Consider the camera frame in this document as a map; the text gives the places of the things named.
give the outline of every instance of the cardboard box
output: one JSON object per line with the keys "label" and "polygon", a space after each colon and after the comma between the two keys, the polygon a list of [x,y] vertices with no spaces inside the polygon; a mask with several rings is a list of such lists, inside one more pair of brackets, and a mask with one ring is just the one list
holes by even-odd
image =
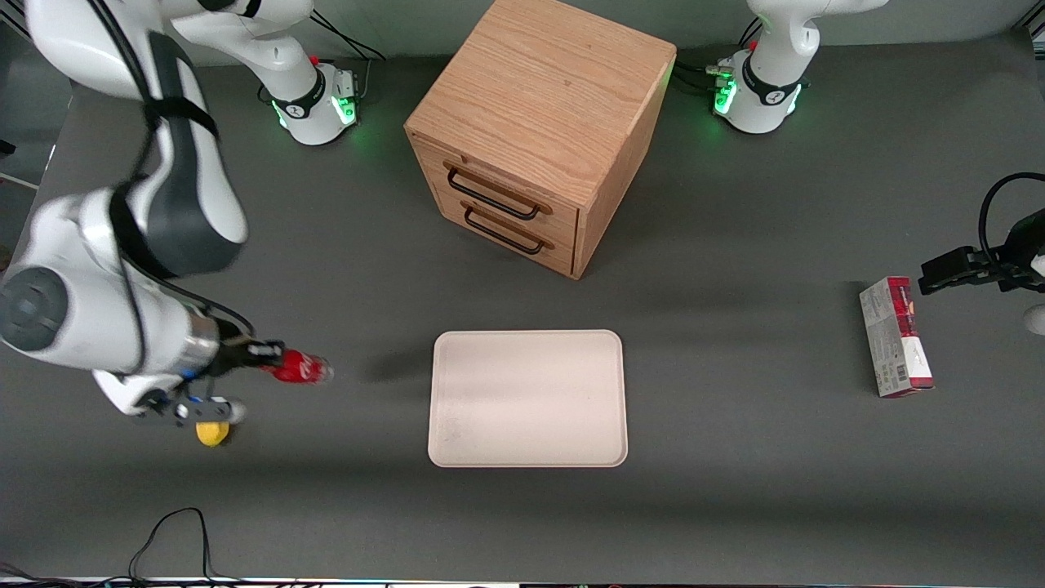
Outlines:
{"label": "cardboard box", "polygon": [[914,328],[909,277],[887,277],[860,293],[863,324],[878,379],[878,396],[902,398],[933,387]]}

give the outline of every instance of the drawer handle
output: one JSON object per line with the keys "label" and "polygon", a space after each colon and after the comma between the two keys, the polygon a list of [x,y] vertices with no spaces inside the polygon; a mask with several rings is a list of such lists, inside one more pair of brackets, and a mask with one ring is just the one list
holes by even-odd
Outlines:
{"label": "drawer handle", "polygon": [[483,195],[482,193],[479,193],[478,191],[471,189],[468,186],[464,186],[457,183],[456,181],[454,181],[454,178],[456,178],[457,174],[458,174],[457,167],[450,167],[450,172],[446,175],[446,181],[449,182],[451,188],[460,192],[466,193],[480,202],[489,204],[490,206],[493,206],[494,208],[501,210],[506,214],[511,214],[512,216],[515,216],[520,220],[532,220],[533,217],[537,215],[537,212],[540,211],[539,206],[534,206],[533,210],[530,210],[529,212],[522,212],[520,210],[512,208],[511,206],[506,206],[488,195]]}
{"label": "drawer handle", "polygon": [[474,212],[474,211],[475,211],[475,209],[472,208],[471,206],[469,206],[468,209],[464,211],[464,221],[468,222],[469,227],[472,227],[475,230],[479,230],[479,231],[481,231],[484,234],[488,234],[488,235],[492,236],[493,238],[496,238],[501,242],[504,242],[505,244],[508,244],[509,246],[513,246],[515,249],[518,249],[519,251],[526,253],[527,255],[536,255],[537,253],[540,253],[541,249],[544,248],[544,241],[543,240],[538,239],[537,240],[537,244],[535,246],[527,246],[526,244],[522,244],[521,242],[519,242],[517,240],[508,238],[507,236],[501,234],[500,232],[497,232],[497,231],[495,231],[495,230],[493,230],[491,228],[484,227],[483,225],[481,225],[481,224],[477,222],[475,220],[471,219],[471,213]]}

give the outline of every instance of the gray table surface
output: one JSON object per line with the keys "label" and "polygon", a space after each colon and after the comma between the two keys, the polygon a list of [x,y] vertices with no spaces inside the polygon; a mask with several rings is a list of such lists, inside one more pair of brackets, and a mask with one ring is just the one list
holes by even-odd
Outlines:
{"label": "gray table surface", "polygon": [[[972,243],[988,187],[1041,169],[1025,38],[827,48],[771,136],[672,89],[580,282],[439,216],[401,124],[444,63],[375,65],[363,123],[322,147],[284,134],[246,69],[201,71],[252,236],[185,283],[327,356],[336,380],[230,376],[220,393],[251,415],[209,450],[134,426],[87,373],[3,351],[4,559],[118,573],[161,515],[198,505],[215,565],[239,575],[1045,582],[1045,340],[1020,324],[1040,299],[919,299],[938,387],[899,401],[876,396],[857,304]],[[78,89],[39,199],[117,181],[141,133],[135,104]],[[998,237],[1040,202],[1034,184],[1000,196]],[[428,462],[439,334],[588,328],[624,340],[623,466]],[[143,573],[198,573],[198,534],[171,521]]]}

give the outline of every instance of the black cable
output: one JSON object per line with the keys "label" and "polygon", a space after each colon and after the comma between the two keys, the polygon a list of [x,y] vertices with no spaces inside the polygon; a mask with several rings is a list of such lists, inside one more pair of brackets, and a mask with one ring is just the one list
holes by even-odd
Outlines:
{"label": "black cable", "polygon": [[681,73],[679,73],[678,71],[672,71],[671,72],[671,77],[672,77],[672,79],[676,79],[678,81],[681,81],[682,84],[689,86],[690,88],[693,88],[694,90],[697,90],[698,92],[701,92],[701,93],[704,93],[704,94],[710,94],[711,93],[711,88],[706,88],[704,86],[700,86],[696,81],[693,81],[691,79],[687,79],[686,77],[682,77]]}
{"label": "black cable", "polygon": [[18,21],[16,21],[15,19],[13,19],[10,17],[10,15],[8,15],[6,11],[4,11],[3,8],[0,8],[0,16],[2,16],[4,18],[4,20],[7,21],[7,24],[9,24],[9,25],[14,26],[15,28],[21,30],[22,34],[24,34],[26,37],[29,37],[29,31],[26,30],[24,26],[22,26],[21,24],[19,24]]}
{"label": "black cable", "polygon": [[316,17],[319,17],[319,19],[320,19],[320,20],[317,20],[314,17],[309,17],[314,22],[319,23],[320,25],[323,26],[323,28],[326,28],[327,30],[329,30],[330,32],[333,32],[338,37],[341,37],[346,43],[348,43],[349,45],[352,45],[352,47],[355,48],[356,51],[358,51],[358,48],[356,48],[355,46],[358,45],[359,47],[362,47],[362,48],[370,51],[371,53],[377,55],[377,58],[381,60],[382,62],[384,61],[388,61],[388,57],[386,57],[385,54],[381,53],[380,51],[378,51],[377,49],[374,49],[373,47],[371,47],[371,46],[369,46],[369,45],[367,45],[365,43],[356,41],[355,39],[352,39],[351,37],[348,37],[347,34],[343,33],[341,30],[338,30],[338,27],[334,26],[333,23],[331,23],[330,20],[327,19],[326,17],[324,17],[323,14],[320,13],[319,10],[315,10],[314,9],[312,13],[316,15]]}
{"label": "black cable", "polygon": [[762,21],[759,21],[759,26],[754,27],[754,30],[752,30],[751,33],[747,36],[746,39],[743,39],[740,42],[740,46],[746,48],[746,46],[751,42],[752,39],[754,39],[754,36],[758,34],[760,30],[762,30]]}
{"label": "black cable", "polygon": [[189,301],[192,301],[194,303],[198,303],[203,307],[210,307],[212,309],[217,309],[218,311],[222,312],[222,314],[228,315],[229,319],[238,323],[239,327],[242,328],[243,333],[249,335],[251,338],[256,337],[257,332],[254,330],[254,324],[247,321],[247,317],[245,317],[243,315],[237,313],[236,311],[230,309],[229,307],[226,307],[220,303],[215,303],[214,301],[211,301],[206,297],[202,297],[200,296],[200,293],[196,293],[195,291],[190,291],[180,285],[170,283],[169,281],[163,279],[162,277],[157,277],[149,274],[148,272],[143,269],[141,265],[139,265],[134,259],[130,257],[124,257],[124,259],[126,259],[126,261],[131,264],[132,267],[141,272],[145,277],[152,279],[153,281],[156,281],[157,283],[159,283],[160,285],[162,285],[167,289],[170,289],[175,293],[178,293],[178,296],[188,299]]}
{"label": "black cable", "polygon": [[980,249],[986,255],[988,263],[991,268],[995,271],[998,275],[1002,276],[1003,279],[1013,285],[1023,287],[1024,289],[1030,289],[1031,291],[1045,292],[1045,285],[1031,285],[1026,283],[1025,278],[1017,277],[1008,266],[1003,265],[1000,260],[998,260],[997,255],[991,250],[991,244],[988,242],[986,238],[986,219],[991,212],[991,203],[994,201],[994,196],[997,195],[998,191],[1005,187],[1009,182],[1016,180],[1038,180],[1039,182],[1045,182],[1045,173],[1039,173],[1037,171],[1020,171],[1018,173],[1012,173],[1005,175],[1004,178],[998,180],[991,189],[983,196],[983,204],[980,205],[979,221],[977,224],[977,234],[979,236]]}
{"label": "black cable", "polygon": [[328,24],[324,23],[323,21],[319,20],[319,19],[318,19],[318,18],[316,18],[316,17],[308,17],[308,20],[310,20],[310,21],[315,22],[316,24],[318,24],[318,25],[322,26],[323,28],[325,28],[325,29],[329,30],[330,32],[332,32],[332,33],[336,34],[338,37],[341,37],[341,38],[342,38],[342,40],[343,40],[343,41],[345,41],[345,43],[348,43],[348,46],[349,46],[349,47],[351,47],[352,49],[354,49],[354,50],[355,50],[355,52],[356,52],[356,53],[357,53],[357,54],[359,55],[359,58],[361,58],[361,60],[364,60],[364,61],[366,61],[366,60],[369,60],[369,58],[370,58],[370,57],[368,57],[368,56],[366,55],[366,53],[364,53],[364,52],[363,52],[363,49],[362,49],[362,48],[359,48],[359,47],[358,47],[358,46],[357,46],[357,45],[355,44],[355,42],[354,42],[353,40],[349,39],[348,37],[346,37],[346,36],[344,36],[344,34],[340,33],[340,32],[338,32],[338,30],[335,30],[335,29],[334,29],[334,28],[332,27],[332,25],[328,25]]}
{"label": "black cable", "polygon": [[157,521],[155,525],[153,525],[153,531],[149,532],[148,539],[145,540],[145,543],[142,544],[141,548],[139,548],[138,551],[136,551],[135,555],[131,557],[131,561],[127,562],[127,575],[132,578],[134,581],[144,580],[140,575],[138,575],[138,562],[141,560],[141,557],[145,554],[145,551],[148,550],[149,546],[153,545],[153,541],[156,540],[156,534],[157,532],[160,531],[160,527],[163,526],[163,523],[166,522],[166,520],[169,519],[170,517],[180,515],[182,513],[195,513],[196,517],[199,517],[200,519],[200,531],[203,536],[203,566],[202,566],[203,577],[211,581],[215,585],[224,585],[224,584],[215,580],[214,577],[229,578],[232,580],[237,580],[239,582],[248,582],[247,580],[243,580],[241,578],[235,578],[232,575],[218,573],[218,571],[214,569],[214,565],[211,562],[210,535],[207,534],[207,520],[203,516],[203,511],[196,509],[195,507],[186,507],[184,509],[171,511],[170,513],[164,515],[159,521]]}
{"label": "black cable", "polygon": [[27,584],[20,584],[20,586],[31,586],[33,588],[47,588],[47,587],[51,587],[51,588],[99,588],[100,586],[104,586],[106,584],[108,584],[110,582],[113,582],[115,580],[122,580],[122,579],[126,579],[126,580],[130,580],[130,581],[134,580],[133,578],[130,578],[130,577],[126,577],[126,575],[113,575],[111,578],[107,578],[107,579],[100,580],[98,582],[83,583],[83,582],[78,582],[78,581],[75,581],[75,580],[67,580],[67,579],[64,579],[64,578],[39,578],[39,577],[32,575],[31,573],[27,573],[26,571],[22,570],[21,568],[18,568],[16,566],[11,565],[11,564],[6,563],[6,562],[0,562],[0,573],[5,573],[5,574],[7,574],[9,577],[13,577],[13,578],[21,578],[21,579],[24,579],[24,580],[28,580],[29,583],[27,583]]}
{"label": "black cable", "polygon": [[1034,13],[1028,15],[1027,18],[1023,20],[1022,26],[1029,26],[1030,23],[1034,22],[1034,20],[1037,19],[1038,16],[1042,14],[1042,10],[1045,10],[1045,6],[1039,6]]}
{"label": "black cable", "polygon": [[131,302],[135,331],[138,334],[138,359],[135,361],[134,368],[125,374],[125,376],[134,376],[145,368],[145,361],[148,359],[148,345],[145,342],[145,322],[141,316],[141,307],[138,305],[138,299],[134,293],[134,285],[131,284],[131,277],[127,275],[127,267],[124,264],[126,260],[126,255],[121,251],[120,258],[117,259],[117,264],[120,266],[120,279],[123,281],[123,291],[126,293],[127,301]]}
{"label": "black cable", "polygon": [[15,2],[15,0],[7,0],[7,4],[11,8],[15,8],[15,11],[17,11],[20,15],[22,15],[22,18],[25,18],[25,10],[23,10],[22,6],[20,6],[17,2]]}
{"label": "black cable", "polygon": [[741,47],[744,46],[744,39],[747,38],[747,33],[750,32],[751,34],[754,34],[754,32],[751,31],[751,27],[754,26],[759,22],[761,22],[761,21],[759,21],[759,17],[754,17],[753,19],[751,19],[751,22],[747,23],[747,28],[745,28],[744,32],[741,33],[741,36],[740,36],[740,41],[737,41],[738,45],[740,45]]}
{"label": "black cable", "polygon": [[138,61],[138,54],[131,47],[131,42],[127,40],[126,34],[123,33],[123,29],[120,28],[119,22],[113,16],[112,10],[109,9],[109,5],[102,0],[88,0],[88,3],[91,4],[94,14],[106,27],[106,32],[109,33],[109,38],[112,39],[113,44],[116,45],[116,50],[119,51],[120,58],[126,64],[127,70],[131,72],[131,78],[134,79],[134,84],[138,88],[138,93],[141,94],[141,99],[145,101],[152,99],[152,95],[148,92],[148,83],[145,79],[145,70],[142,69],[141,62]]}
{"label": "black cable", "polygon": [[684,71],[692,71],[693,73],[704,73],[704,68],[692,66],[680,61],[675,61],[675,67]]}

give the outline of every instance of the wooden cabinet top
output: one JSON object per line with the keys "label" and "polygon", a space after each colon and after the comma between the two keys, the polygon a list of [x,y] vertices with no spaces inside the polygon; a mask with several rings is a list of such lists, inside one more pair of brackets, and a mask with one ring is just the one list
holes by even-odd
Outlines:
{"label": "wooden cabinet top", "polygon": [[588,208],[674,56],[555,0],[496,0],[407,130]]}

